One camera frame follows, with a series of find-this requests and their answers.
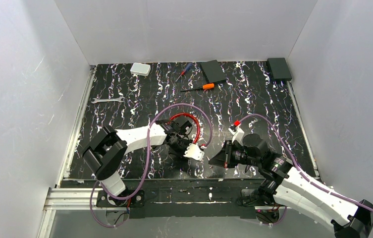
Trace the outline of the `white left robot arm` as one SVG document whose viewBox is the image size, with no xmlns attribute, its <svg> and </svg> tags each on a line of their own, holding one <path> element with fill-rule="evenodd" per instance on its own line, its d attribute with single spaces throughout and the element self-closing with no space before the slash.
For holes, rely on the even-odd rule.
<svg viewBox="0 0 373 238">
<path fill-rule="evenodd" d="M 106 193 L 117 199 L 127 199 L 118 168 L 123 157 L 146 147 L 167 145 L 170 154 L 180 158 L 201 160 L 202 151 L 189 137 L 192 124 L 188 119 L 163 119 L 152 125 L 115 130 L 103 127 L 84 147 L 82 158 Z"/>
</svg>

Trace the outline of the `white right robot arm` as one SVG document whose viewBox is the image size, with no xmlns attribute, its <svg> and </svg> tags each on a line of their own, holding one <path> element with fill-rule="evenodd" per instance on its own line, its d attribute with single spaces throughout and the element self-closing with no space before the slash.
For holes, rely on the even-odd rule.
<svg viewBox="0 0 373 238">
<path fill-rule="evenodd" d="M 367 238 L 373 229 L 373 205 L 367 200 L 361 206 L 332 194 L 332 190 L 304 171 L 292 160 L 271 151 L 257 134 L 227 140 L 209 164 L 234 168 L 238 164 L 257 167 L 265 178 L 259 188 L 238 198 L 240 206 L 255 203 L 291 207 L 332 231 L 337 238 Z"/>
</svg>

